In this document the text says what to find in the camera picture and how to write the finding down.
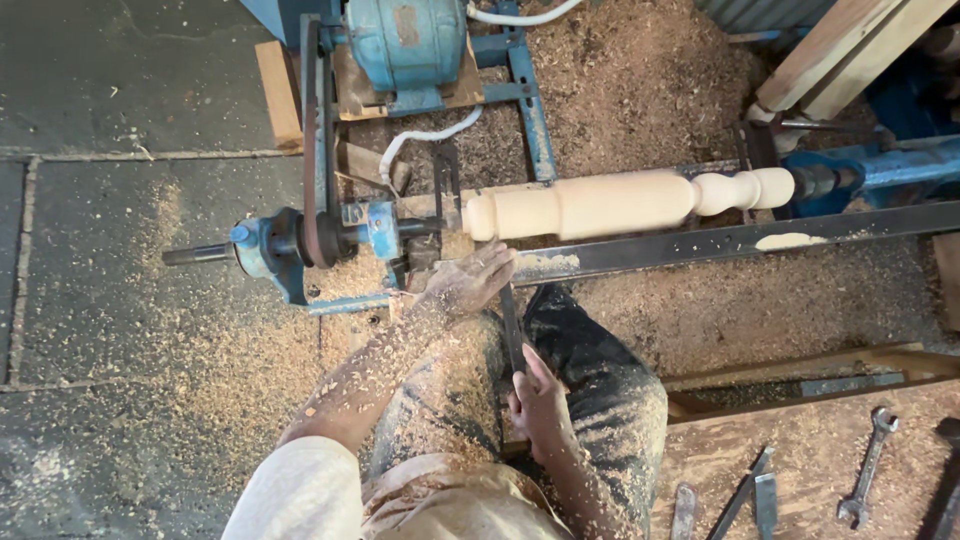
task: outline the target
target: open-end wrench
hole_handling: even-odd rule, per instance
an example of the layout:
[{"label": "open-end wrench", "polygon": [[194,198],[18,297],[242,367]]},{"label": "open-end wrench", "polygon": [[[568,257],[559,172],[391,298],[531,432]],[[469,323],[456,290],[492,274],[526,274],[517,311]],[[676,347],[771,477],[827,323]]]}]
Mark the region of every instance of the open-end wrench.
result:
[{"label": "open-end wrench", "polygon": [[860,478],[856,480],[853,494],[841,501],[837,507],[837,519],[845,520],[853,516],[850,528],[854,530],[867,523],[870,515],[867,492],[870,491],[870,484],[874,481],[876,463],[880,461],[880,450],[883,449],[883,441],[887,435],[896,431],[897,424],[900,422],[896,416],[888,415],[886,407],[882,406],[874,409],[870,419],[874,422],[874,434],[870,438],[870,446],[867,447],[867,456],[863,458]]}]

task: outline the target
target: pants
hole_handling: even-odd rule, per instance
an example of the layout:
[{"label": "pants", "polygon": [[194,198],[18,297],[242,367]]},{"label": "pants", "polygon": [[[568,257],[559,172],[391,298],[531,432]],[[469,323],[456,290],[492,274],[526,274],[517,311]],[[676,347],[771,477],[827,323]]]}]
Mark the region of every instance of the pants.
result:
[{"label": "pants", "polygon": [[[523,317],[535,349],[569,389],[581,446],[614,500],[649,536],[666,434],[666,392],[643,360],[589,318],[563,285],[541,285]],[[484,313],[435,344],[376,427],[371,474],[420,454],[499,461],[496,382],[506,364],[502,323]]]}]

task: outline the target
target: shirt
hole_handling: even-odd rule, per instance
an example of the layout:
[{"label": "shirt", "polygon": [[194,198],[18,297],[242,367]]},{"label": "shirt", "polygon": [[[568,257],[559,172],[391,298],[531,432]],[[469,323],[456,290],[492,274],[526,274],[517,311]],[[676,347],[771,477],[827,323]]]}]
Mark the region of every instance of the shirt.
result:
[{"label": "shirt", "polygon": [[356,456],[326,437],[291,441],[257,467],[224,540],[572,540],[515,469],[420,455],[361,486]]}]

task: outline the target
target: man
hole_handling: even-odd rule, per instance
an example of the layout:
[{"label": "man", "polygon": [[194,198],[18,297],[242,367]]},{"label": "man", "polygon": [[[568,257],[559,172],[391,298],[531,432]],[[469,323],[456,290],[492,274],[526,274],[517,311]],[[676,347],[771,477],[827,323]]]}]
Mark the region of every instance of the man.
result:
[{"label": "man", "polygon": [[[666,394],[556,285],[538,289],[524,329],[557,376],[525,345],[529,370],[513,374],[508,402],[563,520],[529,477],[498,463],[504,355],[495,319],[480,311],[514,274],[515,255],[494,242],[447,265],[401,321],[322,381],[253,474],[224,538],[649,537]],[[374,426],[361,486],[356,455]]]}]

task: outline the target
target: white sleeve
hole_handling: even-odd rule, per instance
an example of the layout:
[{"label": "white sleeve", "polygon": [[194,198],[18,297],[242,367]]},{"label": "white sleeve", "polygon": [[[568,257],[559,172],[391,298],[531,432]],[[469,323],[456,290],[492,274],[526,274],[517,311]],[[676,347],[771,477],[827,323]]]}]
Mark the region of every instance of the white sleeve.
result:
[{"label": "white sleeve", "polygon": [[357,458],[332,439],[301,437],[256,468],[223,540],[359,538],[362,519]]}]

